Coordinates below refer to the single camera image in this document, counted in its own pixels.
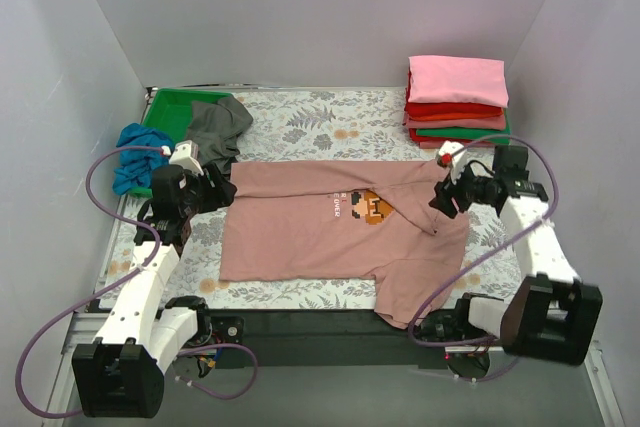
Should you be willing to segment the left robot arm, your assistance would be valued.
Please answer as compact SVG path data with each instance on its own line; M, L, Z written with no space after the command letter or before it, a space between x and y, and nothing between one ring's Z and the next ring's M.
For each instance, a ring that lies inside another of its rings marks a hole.
M72 357L82 411L87 417L152 418L162 403L165 374L181 348L205 345L213 324L203 299L161 303L191 234L194 216L230 206L235 186L209 163L154 170L152 195L136 227L131 279L125 281L105 323Z

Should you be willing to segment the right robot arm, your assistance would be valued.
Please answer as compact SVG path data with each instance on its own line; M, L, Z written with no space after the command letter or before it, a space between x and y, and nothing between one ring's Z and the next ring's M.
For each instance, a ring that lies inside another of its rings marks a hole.
M567 260L551 216L558 195L529 177L531 148L498 145L485 175L473 171L464 145L447 141L437 163L446 169L430 206L448 218L478 204L494 209L508 235L521 283L508 300L464 294L442 322L419 309L409 327L412 339L427 346L498 345L518 357L578 366L585 360L603 298L583 282Z

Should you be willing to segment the dusty pink printed t-shirt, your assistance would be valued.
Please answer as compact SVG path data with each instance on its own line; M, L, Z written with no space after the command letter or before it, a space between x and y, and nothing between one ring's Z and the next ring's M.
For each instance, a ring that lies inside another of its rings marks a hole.
M467 216L429 204L444 175L433 161L238 163L220 278L371 279L375 312L405 329L463 264Z

